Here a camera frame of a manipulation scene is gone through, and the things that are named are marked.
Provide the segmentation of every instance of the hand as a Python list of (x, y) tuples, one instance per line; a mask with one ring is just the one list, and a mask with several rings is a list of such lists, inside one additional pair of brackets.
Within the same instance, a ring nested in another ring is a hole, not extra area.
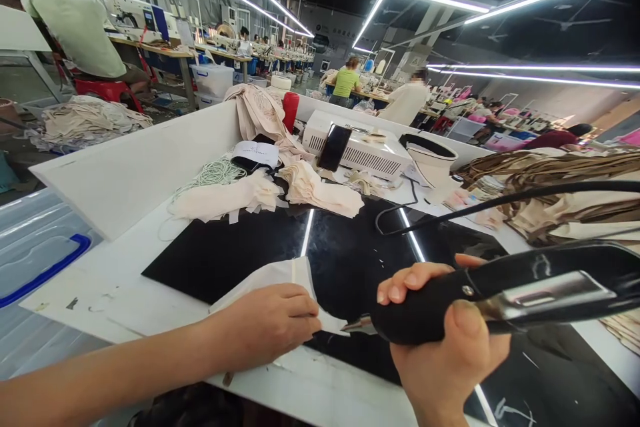
[(310, 340), (322, 328), (318, 304), (296, 284), (249, 292), (204, 319), (205, 345), (213, 346), (214, 372), (240, 372), (269, 364)]
[[(456, 255), (456, 262), (466, 268), (484, 263), (461, 254)], [(414, 264), (380, 284), (378, 302), (401, 304), (407, 290), (419, 290), (429, 279), (452, 271), (444, 264)], [(510, 335), (490, 336), (478, 308), (466, 300), (457, 300), (445, 314), (442, 342), (421, 346), (391, 344), (391, 357), (419, 425), (466, 426), (464, 403), (474, 387), (507, 358), (510, 341)]]

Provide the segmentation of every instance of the black cable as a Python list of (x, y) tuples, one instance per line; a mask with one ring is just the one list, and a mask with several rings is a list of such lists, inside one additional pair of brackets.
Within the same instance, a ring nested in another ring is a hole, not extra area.
[(386, 211), (391, 211), (391, 210), (406, 206), (406, 205), (399, 205), (397, 207), (394, 207), (393, 209), (388, 209), (381, 212), (375, 218), (375, 227), (377, 228), (378, 232), (380, 232), (380, 234), (384, 236), (401, 235), (401, 234), (406, 234), (407, 232), (412, 232), (413, 230), (416, 230), (425, 226), (430, 226), (430, 225), (434, 226), (434, 225), (440, 224), (441, 222), (446, 222), (447, 220), (453, 220), (456, 218), (465, 217), (471, 214), (475, 214), (479, 211), (489, 209), (491, 207), (497, 207), (498, 205), (505, 205), (506, 203), (521, 201), (521, 200), (529, 200), (536, 197), (545, 197), (546, 195), (558, 195), (560, 193), (575, 193), (580, 191), (624, 191), (624, 192), (631, 192), (631, 193), (640, 193), (640, 181), (631, 181), (631, 180), (581, 181), (581, 182), (574, 182), (574, 183), (563, 183), (561, 185), (551, 185), (549, 187), (528, 189), (528, 190), (520, 191), (517, 193), (512, 193), (511, 195), (504, 195), (503, 197), (487, 200), (486, 202), (478, 203), (477, 205), (473, 205), (469, 208), (448, 213), (445, 216), (421, 220), (420, 222), (417, 222), (412, 226), (409, 226), (400, 230), (395, 230), (393, 232), (383, 232), (378, 226), (378, 219)]
[(409, 202), (409, 203), (403, 203), (402, 205), (396, 205), (395, 207), (388, 208), (388, 209), (383, 210), (382, 212), (378, 213), (378, 215), (375, 216), (374, 224), (375, 224), (375, 228), (377, 229), (378, 232), (380, 232), (380, 234), (382, 234), (382, 235), (391, 235), (391, 234), (385, 234), (380, 229), (380, 227), (378, 226), (378, 222), (380, 220), (380, 217), (382, 217), (385, 214), (388, 214), (389, 212), (399, 210), (402, 207), (409, 207), (410, 205), (415, 205), (416, 203), (418, 203), (418, 196), (415, 194), (415, 184), (416, 184), (416, 182), (413, 179), (409, 179), (409, 181), (411, 182), (411, 193), (413, 194), (413, 201)]

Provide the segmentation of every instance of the white table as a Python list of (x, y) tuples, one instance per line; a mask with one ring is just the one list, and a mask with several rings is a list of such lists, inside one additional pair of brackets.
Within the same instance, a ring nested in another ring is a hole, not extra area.
[[(425, 196), (429, 197), (428, 189), (418, 186), (416, 192), (419, 203), (413, 208), (436, 216), (448, 212), (441, 205), (429, 205), (423, 200)], [(388, 191), (387, 199), (398, 203), (412, 201), (409, 182), (405, 181), (396, 191)], [(204, 318), (208, 305), (140, 275), (187, 225), (187, 222), (169, 219), (167, 203), (114, 242), (103, 242), (93, 248), (24, 300), (21, 306), (114, 344), (139, 337), (110, 320), (106, 313), (113, 298), (128, 289), (134, 289), (145, 304), (145, 308), (131, 310), (130, 315), (136, 322), (155, 324), (162, 330)], [(510, 254), (530, 248), (510, 228), (493, 233), (466, 219), (454, 222), (495, 234)], [(583, 324), (595, 327), (597, 333), (594, 323)], [(592, 332), (587, 330), (580, 329), (579, 332), (589, 341)], [(612, 344), (598, 353), (605, 359), (606, 356), (623, 355), (624, 351), (624, 347), (617, 348)], [(633, 377), (634, 371), (628, 366), (626, 373), (620, 371), (624, 368), (620, 361), (617, 366), (605, 361), (625, 383)], [(222, 376), (209, 381), (223, 387)], [(290, 352), (272, 365), (236, 374), (226, 389), (318, 426), (416, 425), (402, 389), (306, 347)], [(468, 418), (468, 421), (472, 426), (484, 425), (475, 419)]]

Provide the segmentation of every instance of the ceiling fan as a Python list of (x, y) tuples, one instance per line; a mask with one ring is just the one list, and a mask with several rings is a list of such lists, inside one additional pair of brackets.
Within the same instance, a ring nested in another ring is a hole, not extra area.
[(590, 25), (592, 23), (607, 23), (612, 21), (613, 19), (598, 19), (598, 20), (582, 20), (582, 21), (560, 21), (560, 20), (551, 20), (545, 19), (541, 17), (534, 17), (536, 20), (545, 21), (549, 23), (557, 23), (560, 25), (560, 31), (567, 31), (569, 27), (574, 25)]

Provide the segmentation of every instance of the black handle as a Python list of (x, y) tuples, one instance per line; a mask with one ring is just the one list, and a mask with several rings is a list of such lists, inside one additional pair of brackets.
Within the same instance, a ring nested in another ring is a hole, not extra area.
[(438, 342), (445, 336), (447, 308), (458, 299), (482, 300), (466, 269), (429, 280), (420, 290), (409, 290), (402, 304), (376, 304), (371, 321), (378, 334), (394, 344)]

